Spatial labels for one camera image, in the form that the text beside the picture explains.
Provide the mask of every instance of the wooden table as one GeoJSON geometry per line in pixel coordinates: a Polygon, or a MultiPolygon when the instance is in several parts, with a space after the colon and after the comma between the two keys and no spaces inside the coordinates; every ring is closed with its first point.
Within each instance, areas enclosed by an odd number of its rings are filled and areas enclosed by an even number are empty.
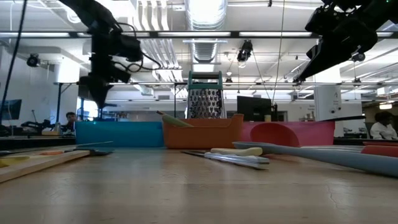
{"type": "Polygon", "coordinates": [[[0,184],[0,223],[397,223],[398,180],[289,156],[268,171],[120,150],[0,184]]]}

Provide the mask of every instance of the orange bin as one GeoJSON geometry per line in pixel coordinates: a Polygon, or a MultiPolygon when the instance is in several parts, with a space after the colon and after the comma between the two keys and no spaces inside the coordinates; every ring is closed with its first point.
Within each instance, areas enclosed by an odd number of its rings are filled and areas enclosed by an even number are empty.
{"type": "Polygon", "coordinates": [[[163,122],[164,143],[169,149],[234,148],[243,126],[243,114],[231,119],[182,119],[193,127],[176,127],[163,122]]]}

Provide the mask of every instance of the monitor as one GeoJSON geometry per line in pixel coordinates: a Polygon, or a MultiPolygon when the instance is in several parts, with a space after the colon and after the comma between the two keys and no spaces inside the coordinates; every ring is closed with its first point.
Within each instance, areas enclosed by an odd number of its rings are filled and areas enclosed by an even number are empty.
{"type": "Polygon", "coordinates": [[[21,113],[22,100],[6,100],[2,109],[3,120],[17,120],[21,113]]]}
{"type": "Polygon", "coordinates": [[[271,115],[270,99],[238,96],[238,113],[244,115],[245,121],[265,121],[265,115],[271,115]]]}

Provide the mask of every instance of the person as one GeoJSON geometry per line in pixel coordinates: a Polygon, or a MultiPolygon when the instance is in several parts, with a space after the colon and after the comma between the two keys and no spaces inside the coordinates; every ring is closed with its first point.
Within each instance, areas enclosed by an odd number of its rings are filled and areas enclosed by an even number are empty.
{"type": "Polygon", "coordinates": [[[373,139],[398,139],[397,132],[391,125],[391,119],[394,117],[392,113],[383,111],[374,116],[376,123],[372,125],[371,136],[373,139]]]}
{"type": "Polygon", "coordinates": [[[68,123],[65,125],[65,127],[68,130],[73,131],[75,129],[76,114],[74,112],[67,112],[67,120],[68,123]]]}

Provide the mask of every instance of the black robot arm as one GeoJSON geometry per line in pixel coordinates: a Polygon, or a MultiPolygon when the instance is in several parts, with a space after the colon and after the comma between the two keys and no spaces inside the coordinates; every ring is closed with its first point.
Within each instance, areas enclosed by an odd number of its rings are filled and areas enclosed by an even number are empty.
{"type": "Polygon", "coordinates": [[[349,59],[364,60],[364,53],[377,43],[377,29],[388,20],[398,23],[398,0],[322,1],[325,5],[315,10],[305,27],[321,38],[307,52],[311,61],[295,82],[349,59]]]}
{"type": "Polygon", "coordinates": [[[105,106],[109,83],[130,80],[128,68],[120,70],[114,66],[112,56],[126,57],[129,62],[143,60],[139,40],[124,35],[112,12],[94,0],[60,0],[70,7],[91,34],[91,72],[81,77],[79,85],[86,85],[99,109],[105,106]]]}

